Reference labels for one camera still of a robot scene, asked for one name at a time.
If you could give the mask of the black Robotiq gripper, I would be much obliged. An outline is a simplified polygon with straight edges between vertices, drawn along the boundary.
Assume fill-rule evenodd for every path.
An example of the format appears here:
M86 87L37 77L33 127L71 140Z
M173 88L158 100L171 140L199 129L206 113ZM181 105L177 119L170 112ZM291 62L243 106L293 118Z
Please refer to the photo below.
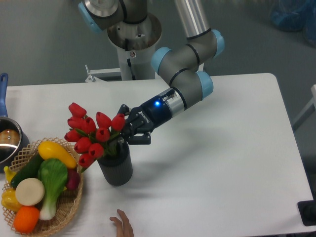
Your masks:
M122 137L130 145L150 145L153 130L172 118L172 112L161 96L155 96L133 109L122 104L117 115L126 119Z

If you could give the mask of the person's bare hand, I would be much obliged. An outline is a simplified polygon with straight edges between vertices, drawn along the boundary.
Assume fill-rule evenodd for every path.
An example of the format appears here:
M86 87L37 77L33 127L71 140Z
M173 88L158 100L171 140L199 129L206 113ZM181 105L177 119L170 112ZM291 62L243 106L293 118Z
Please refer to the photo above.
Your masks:
M116 216L109 218L116 227L116 237L134 237L133 227L125 212L117 209L117 214L119 218Z

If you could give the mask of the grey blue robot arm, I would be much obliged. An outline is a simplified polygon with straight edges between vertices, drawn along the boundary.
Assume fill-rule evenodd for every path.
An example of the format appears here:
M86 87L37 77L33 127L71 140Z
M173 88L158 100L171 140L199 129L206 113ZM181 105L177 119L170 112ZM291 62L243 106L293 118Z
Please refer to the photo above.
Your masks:
M177 0L175 5L187 38L187 44L176 51L156 49L162 28L145 0L83 0L78 5L89 28L106 31L117 49L122 80L160 76L169 86L139 107L122 105L119 112L127 117L126 124L114 141L149 144L155 128L213 91L212 79L199 67L224 50L224 38L210 28L200 1Z

